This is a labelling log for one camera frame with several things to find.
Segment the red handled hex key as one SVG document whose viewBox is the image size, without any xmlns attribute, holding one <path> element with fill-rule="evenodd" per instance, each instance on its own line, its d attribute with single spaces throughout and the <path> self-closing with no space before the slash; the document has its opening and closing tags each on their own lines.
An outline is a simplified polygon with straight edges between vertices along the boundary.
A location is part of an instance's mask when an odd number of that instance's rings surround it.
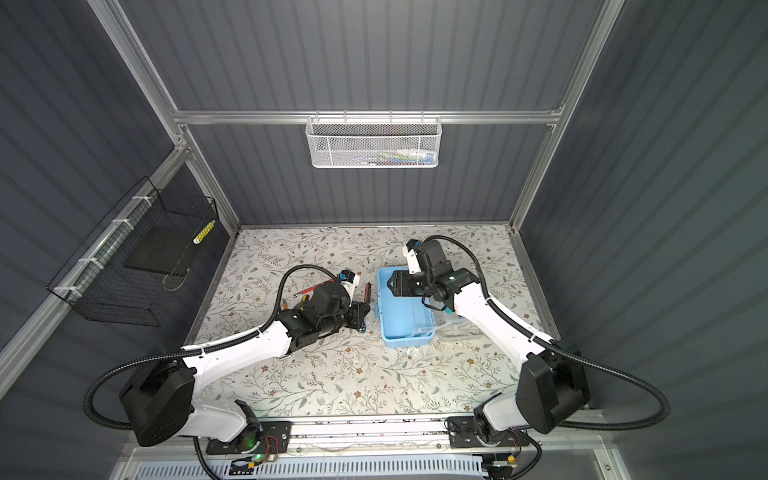
<svg viewBox="0 0 768 480">
<path fill-rule="evenodd" d="M 304 295 L 308 295 L 312 293 L 319 285 L 314 285 L 312 287 L 306 288 L 304 290 L 301 290 L 293 295 L 293 298 L 299 298 L 303 297 Z"/>
</svg>

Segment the blue plastic tool box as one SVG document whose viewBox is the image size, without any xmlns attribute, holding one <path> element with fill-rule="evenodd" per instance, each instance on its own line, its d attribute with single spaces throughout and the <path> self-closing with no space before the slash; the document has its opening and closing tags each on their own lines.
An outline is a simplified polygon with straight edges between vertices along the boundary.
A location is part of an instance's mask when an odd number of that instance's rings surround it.
<svg viewBox="0 0 768 480">
<path fill-rule="evenodd" d="M 434 339 L 466 341 L 484 337 L 472 322 L 456 313 L 429 309 L 420 298 L 395 297 L 387 282 L 396 271 L 408 274 L 406 266 L 383 267 L 377 272 L 378 301 L 375 312 L 387 347 L 420 347 Z"/>
</svg>

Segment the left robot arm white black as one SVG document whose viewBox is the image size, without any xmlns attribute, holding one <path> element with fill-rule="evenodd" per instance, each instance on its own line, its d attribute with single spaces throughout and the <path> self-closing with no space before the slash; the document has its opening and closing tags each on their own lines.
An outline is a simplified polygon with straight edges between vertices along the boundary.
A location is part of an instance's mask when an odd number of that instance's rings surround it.
<svg viewBox="0 0 768 480">
<path fill-rule="evenodd" d="M 363 332 L 371 310 L 370 286 L 353 300 L 357 280 L 341 277 L 314 287 L 295 307 L 279 309 L 269 325 L 203 345 L 202 353 L 139 366 L 120 401 L 142 447 L 170 438 L 205 437 L 227 452 L 253 452 L 267 444 L 257 415 L 243 400 L 205 399 L 205 387 L 237 370 L 285 357 L 343 328 Z"/>
</svg>

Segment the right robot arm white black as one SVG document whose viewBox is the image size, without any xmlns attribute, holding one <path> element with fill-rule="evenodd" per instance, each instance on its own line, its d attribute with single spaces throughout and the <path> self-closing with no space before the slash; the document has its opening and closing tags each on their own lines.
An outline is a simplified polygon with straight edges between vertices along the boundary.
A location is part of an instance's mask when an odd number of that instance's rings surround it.
<svg viewBox="0 0 768 480">
<path fill-rule="evenodd" d="M 482 441 L 512 428 L 547 434 L 590 399 L 583 366 L 535 343 L 552 337 L 523 322 L 483 291 L 466 269 L 429 280 L 425 273 L 397 270 L 387 281 L 396 297 L 429 298 L 469 320 L 517 368 L 516 391 L 492 396 L 474 409 L 474 428 Z"/>
</svg>

